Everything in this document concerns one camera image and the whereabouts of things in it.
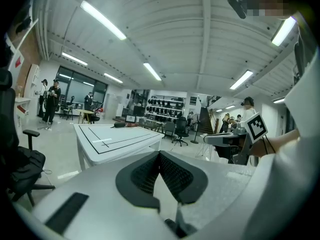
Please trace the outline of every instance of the floor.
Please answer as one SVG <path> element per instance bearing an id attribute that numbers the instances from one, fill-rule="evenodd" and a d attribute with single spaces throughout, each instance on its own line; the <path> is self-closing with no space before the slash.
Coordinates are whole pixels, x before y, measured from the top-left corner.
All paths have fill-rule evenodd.
<path id="1" fill-rule="evenodd" d="M 33 149 L 43 153 L 46 157 L 44 164 L 45 172 L 42 173 L 41 178 L 37 181 L 38 184 L 54 185 L 56 188 L 61 186 L 64 182 L 68 181 L 75 175 L 81 172 L 78 149 L 77 149 L 77 137 L 73 127 L 73 123 L 78 123 L 78 118 L 74 118 L 73 121 L 64 118 L 59 118 L 58 115 L 54 117 L 54 123 L 51 130 L 38 129 L 44 125 L 40 123 L 40 119 L 32 118 L 29 120 L 27 129 L 40 132 L 40 136 L 33 138 Z M 101 119 L 99 124 L 114 124 L 112 119 Z M 161 150 L 175 152 L 188 157 L 196 157 L 198 159 L 207 160 L 217 163 L 227 164 L 228 161 L 225 158 L 219 158 L 218 154 L 211 147 L 211 155 L 209 148 L 203 151 L 204 145 L 202 144 L 202 137 L 197 136 L 196 140 L 199 144 L 193 144 L 190 140 L 194 140 L 195 133 L 190 132 L 190 136 L 184 138 L 184 141 L 188 142 L 180 146 L 179 143 L 172 143 L 169 136 L 166 136 L 161 140 Z M 22 134 L 19 136 L 20 146 L 28 147 L 28 138 Z M 37 204 L 45 195 L 49 194 L 51 190 L 33 190 L 32 196 Z M 177 201 L 171 195 L 161 176 L 156 180 L 154 188 L 154 196 L 160 200 L 161 210 L 160 216 L 163 219 L 170 218 L 172 220 L 176 217 Z M 27 195 L 24 195 L 18 201 L 23 207 L 31 211 L 32 206 L 29 202 Z"/>

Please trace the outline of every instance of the man in black clothing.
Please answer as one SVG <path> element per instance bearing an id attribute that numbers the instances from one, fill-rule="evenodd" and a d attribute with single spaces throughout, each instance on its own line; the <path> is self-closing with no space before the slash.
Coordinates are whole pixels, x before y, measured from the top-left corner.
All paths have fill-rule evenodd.
<path id="1" fill-rule="evenodd" d="M 41 123 L 46 123 L 49 118 L 49 124 L 52 125 L 52 120 L 54 119 L 56 107 L 59 104 L 59 99 L 61 95 L 61 89 L 59 87 L 58 79 L 53 80 L 53 86 L 51 86 L 47 92 L 47 100 L 45 107 L 45 114 L 42 118 Z"/>
<path id="2" fill-rule="evenodd" d="M 84 109 L 91 111 L 91 106 L 92 106 L 92 100 L 93 100 L 93 95 L 92 92 L 90 91 L 87 96 L 84 98 Z"/>

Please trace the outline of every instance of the mesh panel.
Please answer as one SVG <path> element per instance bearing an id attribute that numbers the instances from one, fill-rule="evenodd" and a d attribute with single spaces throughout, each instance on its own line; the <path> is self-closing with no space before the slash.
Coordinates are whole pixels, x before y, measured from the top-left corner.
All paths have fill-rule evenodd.
<path id="1" fill-rule="evenodd" d="M 174 198 L 181 202 L 179 193 L 183 191 L 194 179 L 191 172 L 182 168 L 164 155 L 160 155 L 160 174 Z"/>
<path id="2" fill-rule="evenodd" d="M 135 168 L 131 174 L 132 182 L 143 192 L 153 195 L 155 181 L 159 174 L 158 156 Z"/>

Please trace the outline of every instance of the white ceiling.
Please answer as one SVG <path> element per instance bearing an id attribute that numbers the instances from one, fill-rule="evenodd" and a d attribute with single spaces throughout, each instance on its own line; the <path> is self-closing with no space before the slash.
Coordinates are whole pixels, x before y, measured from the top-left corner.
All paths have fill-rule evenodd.
<path id="1" fill-rule="evenodd" d="M 293 84 L 297 26 L 277 47 L 271 39 L 279 19 L 240 19 L 227 0 L 86 0 L 125 33 L 128 38 L 121 41 L 80 8 L 82 1 L 35 0 L 44 59 L 72 64 L 87 75 L 117 84 L 103 76 L 108 73 L 133 89 L 238 99 L 265 94 L 274 99 Z M 88 66 L 67 61 L 62 52 Z M 146 61 L 162 81 L 143 66 Z M 254 72 L 248 87 L 230 90 L 248 69 Z"/>

